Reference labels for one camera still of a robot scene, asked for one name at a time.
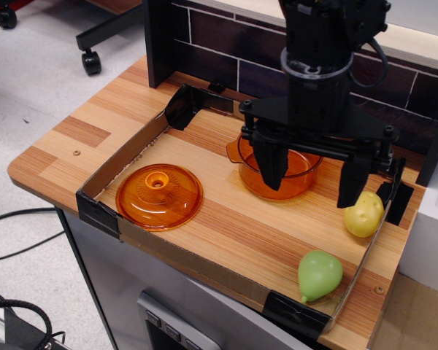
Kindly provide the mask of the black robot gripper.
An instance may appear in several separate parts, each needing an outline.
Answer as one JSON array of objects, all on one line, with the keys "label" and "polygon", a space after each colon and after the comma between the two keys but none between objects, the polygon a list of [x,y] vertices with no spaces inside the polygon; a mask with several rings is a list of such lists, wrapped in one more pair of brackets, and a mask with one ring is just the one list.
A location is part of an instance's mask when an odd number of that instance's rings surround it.
[{"label": "black robot gripper", "polygon": [[249,139],[257,135],[271,141],[252,138],[264,184],[280,189],[288,170],[288,148],[343,160],[337,207],[354,206],[370,172],[390,168],[392,143],[399,132],[353,104],[352,54],[340,63],[322,66],[298,61],[283,50],[280,62],[288,78],[286,96],[239,105],[245,115],[242,132]]}]

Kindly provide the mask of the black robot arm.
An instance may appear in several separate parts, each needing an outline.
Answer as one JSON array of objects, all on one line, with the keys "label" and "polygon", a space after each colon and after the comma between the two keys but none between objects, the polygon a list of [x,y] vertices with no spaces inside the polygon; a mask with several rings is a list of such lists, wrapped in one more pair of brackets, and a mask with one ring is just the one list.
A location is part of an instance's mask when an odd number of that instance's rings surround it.
[{"label": "black robot arm", "polygon": [[250,142],[264,184],[279,190],[290,150],[343,163],[337,205],[356,204],[370,174],[391,167],[399,130],[358,108],[353,56],[380,46],[387,1],[282,1],[286,46],[280,55],[288,89],[280,98],[246,100],[242,135]]}]

